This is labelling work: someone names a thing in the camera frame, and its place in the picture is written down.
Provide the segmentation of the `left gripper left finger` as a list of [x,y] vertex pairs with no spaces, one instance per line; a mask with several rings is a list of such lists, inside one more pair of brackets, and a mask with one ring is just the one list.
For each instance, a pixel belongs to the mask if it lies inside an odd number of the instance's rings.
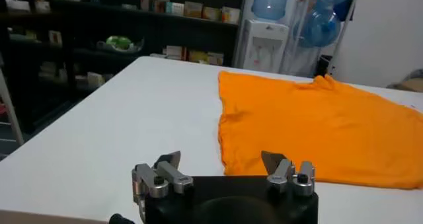
[[147,163],[132,169],[133,201],[141,204],[147,196],[164,198],[172,190],[176,194],[186,194],[194,187],[194,179],[178,170],[181,152],[161,155],[153,166]]

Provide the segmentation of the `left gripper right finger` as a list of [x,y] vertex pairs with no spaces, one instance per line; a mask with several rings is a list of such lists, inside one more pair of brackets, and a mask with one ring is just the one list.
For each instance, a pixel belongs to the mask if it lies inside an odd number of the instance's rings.
[[280,194],[289,186],[300,197],[309,197],[315,192],[315,167],[311,161],[303,161],[297,172],[295,164],[283,154],[262,151],[261,158],[268,173],[267,182]]

